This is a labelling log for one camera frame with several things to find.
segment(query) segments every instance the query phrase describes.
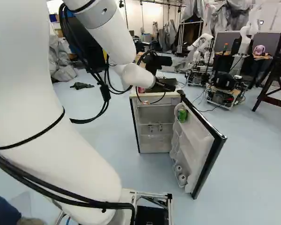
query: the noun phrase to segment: mini fridge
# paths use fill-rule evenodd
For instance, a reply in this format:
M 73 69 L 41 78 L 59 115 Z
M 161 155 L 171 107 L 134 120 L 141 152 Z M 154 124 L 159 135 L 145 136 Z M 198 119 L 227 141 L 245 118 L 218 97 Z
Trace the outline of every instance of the mini fridge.
M 227 137 L 207 121 L 182 90 L 139 96 L 131 93 L 130 105 L 139 153 L 168 153 L 177 185 L 196 199 Z M 178 119 L 182 107 L 187 110 L 184 123 Z

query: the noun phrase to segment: black cable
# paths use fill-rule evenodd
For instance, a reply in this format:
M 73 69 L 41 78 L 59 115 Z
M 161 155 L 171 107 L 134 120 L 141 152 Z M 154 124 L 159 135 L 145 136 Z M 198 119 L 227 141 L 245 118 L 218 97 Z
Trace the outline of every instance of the black cable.
M 80 51 L 76 51 L 78 58 L 84 64 L 86 71 L 88 73 L 91 73 L 97 82 L 100 82 L 99 78 L 96 77 L 95 74 L 93 73 L 93 71 L 91 70 L 91 68 L 88 64 L 89 60 L 87 59 L 87 56 L 86 56 L 85 52 L 83 51 L 83 48 L 79 45 L 79 43 L 77 43 L 77 39 L 73 35 L 73 31 L 71 30 L 71 27 L 69 25 L 66 12 L 67 12 L 67 7 L 63 3 L 59 7 L 60 26 L 61 26 L 62 33 L 65 36 L 65 38 L 67 39 L 67 41 L 69 42 L 70 46 L 75 47 L 75 49 L 80 49 Z
M 208 112 L 208 111 L 213 111 L 214 109 L 216 109 L 217 107 L 222 106 L 223 104 L 217 105 L 217 106 L 214 107 L 213 109 L 208 109 L 208 110 L 205 110 L 205 111 L 200 111 L 200 110 L 198 110 L 198 111 L 201 112 L 201 113 L 205 113 L 205 112 Z
M 142 60 L 144 59 L 144 57 L 145 57 L 146 55 L 150 54 L 150 53 L 151 53 L 151 54 L 154 54 L 155 56 L 157 56 L 157 53 L 156 53 L 156 52 L 154 52 L 154 51 L 152 51 L 152 50 L 148 50 L 148 51 L 146 51 L 145 53 L 143 53 L 143 54 L 141 55 L 141 57 L 140 57 L 139 60 L 137 61 L 137 65 L 139 66 L 139 65 L 141 64 Z M 136 96 L 137 96 L 138 100 L 139 100 L 140 102 L 143 102 L 143 101 L 141 100 L 140 96 L 139 96 L 139 93 L 138 93 L 138 91 L 137 91 L 137 87 L 135 87 L 135 92 L 136 92 Z M 161 101 L 161 100 L 164 98 L 165 94 L 166 94 L 166 91 L 164 92 L 163 96 L 162 96 L 159 100 L 150 103 L 150 105 Z
M 36 135 L 33 135 L 25 140 L 22 140 L 18 143 L 14 143 L 14 144 L 11 144 L 11 145 L 6 145 L 6 146 L 1 146 L 0 147 L 0 150 L 6 150 L 6 149 L 11 149 L 11 148 L 15 148 L 15 147 L 18 147 L 20 145 L 23 145 L 23 144 L 26 144 L 40 136 L 42 136 L 43 134 L 45 134 L 46 132 L 48 132 L 49 130 L 51 130 L 53 127 L 55 127 L 60 121 L 61 119 L 64 117 L 65 115 L 65 109 L 63 108 L 63 111 L 62 111 L 62 114 L 58 117 L 57 120 L 55 120 L 50 126 L 48 126 L 47 128 L 45 128 L 44 130 L 42 130 L 41 132 L 37 133 Z
M 200 97 L 202 96 L 202 94 L 204 93 L 204 91 L 205 91 L 205 89 L 201 92 L 201 94 L 200 94 L 195 100 L 192 101 L 192 104 L 193 104 L 198 98 L 200 98 Z
M 47 183 L 43 180 L 40 180 L 39 178 L 25 172 L 24 170 L 21 170 L 20 168 L 15 167 L 14 165 L 12 165 L 10 162 L 6 161 L 1 156 L 0 156 L 0 169 L 2 169 L 4 172 L 9 174 L 10 176 L 12 176 L 14 179 L 18 180 L 22 184 L 37 191 L 38 193 L 40 193 L 44 196 L 47 196 L 55 201 L 61 202 L 61 203 L 74 205 L 74 206 L 80 206 L 80 207 L 103 209 L 102 213 L 104 213 L 106 211 L 106 209 L 114 209 L 114 210 L 130 209 L 130 210 L 132 210 L 132 217 L 131 217 L 130 225 L 133 225 L 135 209 L 134 209 L 134 206 L 130 203 L 99 202 L 99 201 L 89 199 L 89 198 L 83 197 L 81 195 L 72 193 L 70 191 L 64 190 L 64 189 L 59 188 L 50 183 Z M 55 191 L 59 194 L 66 195 L 68 197 L 71 197 L 71 198 L 74 198 L 74 199 L 77 199 L 80 201 L 70 200 L 70 199 L 61 197 L 59 195 L 51 193 L 50 191 L 42 188 L 40 185 L 45 188 L 48 188 L 52 191 Z
M 95 80 L 98 82 L 99 85 L 101 85 L 100 91 L 102 93 L 103 99 L 104 99 L 104 104 L 103 107 L 101 108 L 100 112 L 93 118 L 90 119 L 85 119 L 85 120 L 78 120 L 78 119 L 72 119 L 70 118 L 70 121 L 72 123 L 76 124 L 85 124 L 85 123 L 90 123 L 103 115 L 103 113 L 107 110 L 108 108 L 108 101 L 110 99 L 110 96 L 108 96 L 109 93 L 106 93 L 106 89 L 104 88 L 105 83 L 101 76 L 98 73 L 94 73 L 94 71 L 91 68 L 90 63 L 92 62 L 91 59 L 88 57 L 88 55 L 84 52 L 83 47 L 80 45 L 78 39 L 76 38 L 73 30 L 71 29 L 71 26 L 69 24 L 68 16 L 67 16 L 68 8 L 65 6 L 65 4 L 61 4 L 59 7 L 59 16 L 60 16 L 60 26 L 62 29 L 62 33 L 69 42 L 71 46 L 73 46 L 75 49 L 79 49 L 77 51 L 77 55 L 81 62 L 84 64 L 85 69 L 88 73 L 91 73 L 91 75 L 95 78 Z
M 90 123 L 92 121 L 94 121 L 95 119 L 97 119 L 98 117 L 102 116 L 103 113 L 105 113 L 105 111 L 107 110 L 109 106 L 109 102 L 104 102 L 103 103 L 103 106 L 100 110 L 100 112 L 97 114 L 97 116 L 93 117 L 93 118 L 90 118 L 90 119 L 85 119 L 85 120 L 78 120 L 78 119 L 70 119 L 70 121 L 72 123 L 75 123 L 75 124 L 85 124 L 85 123 Z
M 233 68 L 237 65 L 237 63 L 242 59 L 243 55 L 240 56 L 239 60 L 234 64 L 233 67 L 231 67 L 229 73 L 231 72 L 231 70 L 233 70 Z
M 108 63 L 108 60 L 109 60 L 109 55 L 107 55 L 107 59 L 106 59 L 106 64 L 109 65 Z M 115 93 L 114 91 L 110 90 L 111 93 L 113 94 L 116 94 L 116 95 L 120 95 L 120 94 L 124 94 L 126 93 L 127 91 L 129 91 L 131 88 L 132 88 L 132 85 L 130 85 L 126 90 L 117 90 L 115 89 L 112 84 L 111 84 L 111 80 L 110 80 L 110 77 L 109 77 L 109 69 L 108 67 L 105 69 L 105 74 L 104 74 L 104 82 L 106 83 L 106 77 L 107 77 L 107 81 L 108 81 L 108 84 L 109 86 L 111 87 L 111 89 L 113 89 L 114 91 L 116 91 L 117 93 Z

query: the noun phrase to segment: pink object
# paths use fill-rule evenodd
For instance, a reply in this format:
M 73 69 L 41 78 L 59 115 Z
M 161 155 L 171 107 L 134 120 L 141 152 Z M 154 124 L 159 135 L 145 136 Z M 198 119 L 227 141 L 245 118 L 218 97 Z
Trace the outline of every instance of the pink object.
M 266 48 L 263 45 L 258 45 L 254 48 L 254 55 L 262 55 L 266 51 Z
M 141 87 L 138 87 L 138 88 L 137 88 L 137 91 L 138 91 L 139 93 L 145 93 L 145 89 L 144 89 L 144 88 L 141 88 Z

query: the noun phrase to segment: wooden easel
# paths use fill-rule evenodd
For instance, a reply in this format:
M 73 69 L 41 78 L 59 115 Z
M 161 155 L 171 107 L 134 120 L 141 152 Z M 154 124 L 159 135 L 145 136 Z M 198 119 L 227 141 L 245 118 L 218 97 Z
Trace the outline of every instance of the wooden easel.
M 256 109 L 258 108 L 258 106 L 260 105 L 260 103 L 262 101 L 281 107 L 281 100 L 275 99 L 275 98 L 269 96 L 278 91 L 281 91 L 281 34 L 280 34 L 280 39 L 278 42 L 275 56 L 273 58 L 273 61 L 270 65 L 270 67 L 266 70 L 264 77 L 270 71 L 271 71 L 271 73 L 266 81 L 266 84 L 265 84 L 264 88 L 262 89 L 261 93 L 259 94 L 259 96 L 257 98 L 257 102 L 255 103 L 255 106 L 252 109 L 253 112 L 256 111 Z M 267 93 L 267 91 L 271 87 L 273 81 L 278 81 L 280 88 Z

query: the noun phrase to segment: cloth on floor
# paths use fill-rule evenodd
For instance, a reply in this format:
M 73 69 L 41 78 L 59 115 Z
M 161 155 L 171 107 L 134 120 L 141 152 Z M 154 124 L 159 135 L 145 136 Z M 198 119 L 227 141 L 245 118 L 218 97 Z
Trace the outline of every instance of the cloth on floor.
M 93 88 L 93 87 L 94 87 L 94 85 L 91 85 L 89 83 L 76 82 L 70 88 L 75 88 L 76 90 L 80 90 L 80 89 L 83 89 L 83 88 Z

